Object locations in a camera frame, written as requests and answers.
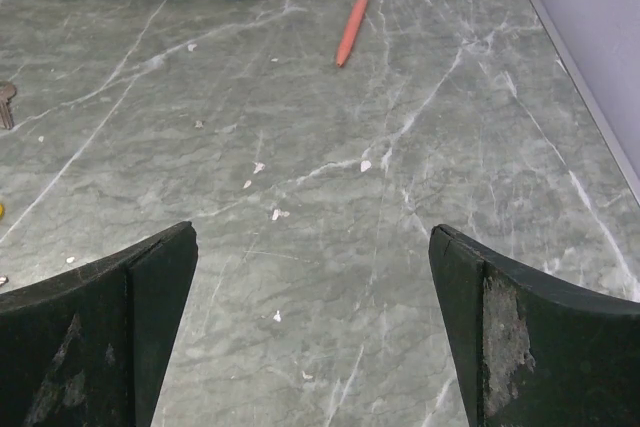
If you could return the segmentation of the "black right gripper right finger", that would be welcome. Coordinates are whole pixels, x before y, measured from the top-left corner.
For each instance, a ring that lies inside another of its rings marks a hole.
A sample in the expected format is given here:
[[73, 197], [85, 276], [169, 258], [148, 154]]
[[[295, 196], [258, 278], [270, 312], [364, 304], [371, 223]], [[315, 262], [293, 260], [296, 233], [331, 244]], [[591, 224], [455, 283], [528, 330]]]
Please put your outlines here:
[[472, 426], [636, 426], [639, 305], [431, 231], [429, 262]]

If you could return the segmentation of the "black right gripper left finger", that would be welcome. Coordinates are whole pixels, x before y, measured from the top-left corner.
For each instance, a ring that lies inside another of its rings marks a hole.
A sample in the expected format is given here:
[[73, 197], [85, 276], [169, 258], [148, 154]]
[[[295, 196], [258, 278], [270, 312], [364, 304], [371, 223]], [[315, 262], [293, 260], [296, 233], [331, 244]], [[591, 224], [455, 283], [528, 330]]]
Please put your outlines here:
[[197, 260], [183, 221], [3, 293], [2, 425], [150, 425]]

